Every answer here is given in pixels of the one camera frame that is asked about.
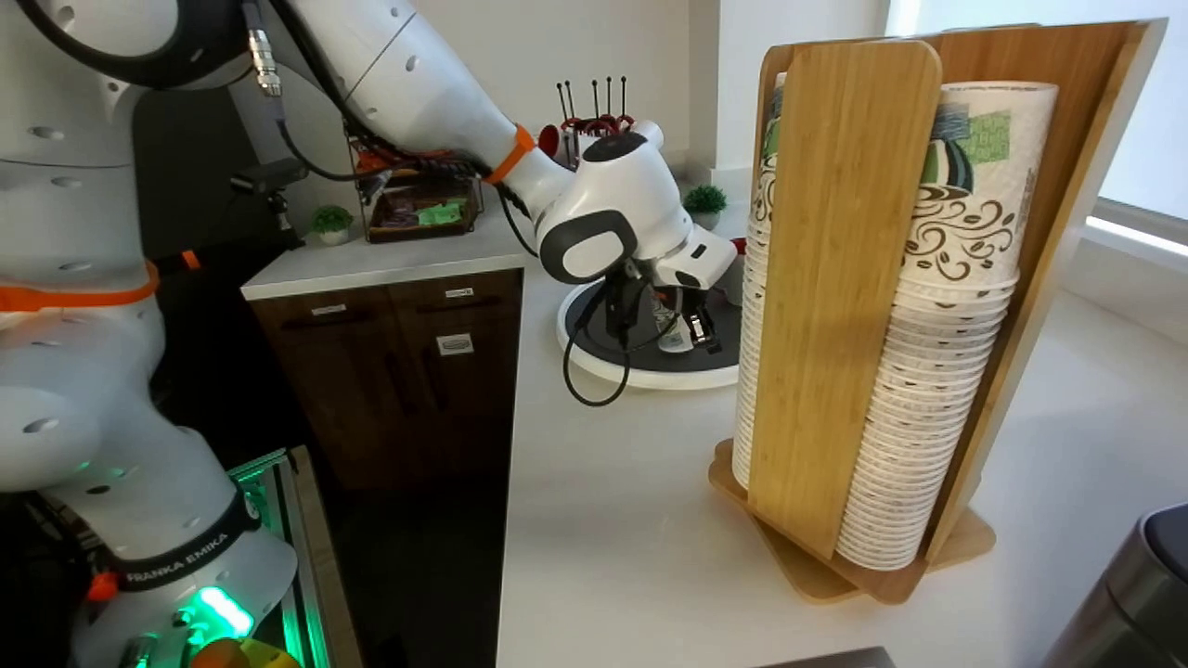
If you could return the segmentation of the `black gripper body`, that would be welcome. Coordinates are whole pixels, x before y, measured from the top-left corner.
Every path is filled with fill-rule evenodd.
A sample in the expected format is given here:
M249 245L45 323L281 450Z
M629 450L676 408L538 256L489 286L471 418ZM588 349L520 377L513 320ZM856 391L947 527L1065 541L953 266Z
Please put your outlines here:
M655 286L635 262L612 266L603 288L606 333L624 352L689 352L685 294Z

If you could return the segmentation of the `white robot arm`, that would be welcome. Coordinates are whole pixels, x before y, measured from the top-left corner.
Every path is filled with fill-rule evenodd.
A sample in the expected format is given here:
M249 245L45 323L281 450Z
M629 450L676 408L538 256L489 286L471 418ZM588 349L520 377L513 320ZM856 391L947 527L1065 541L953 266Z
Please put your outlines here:
M134 114L150 93L296 78L378 150L450 151L530 219L559 282L635 266L706 294L734 245L691 223L644 121L580 163L546 156L411 0L0 0L5 487L97 538L104 595L18 668L130 668L152 636L249 636L278 607L294 544L150 377L163 356Z

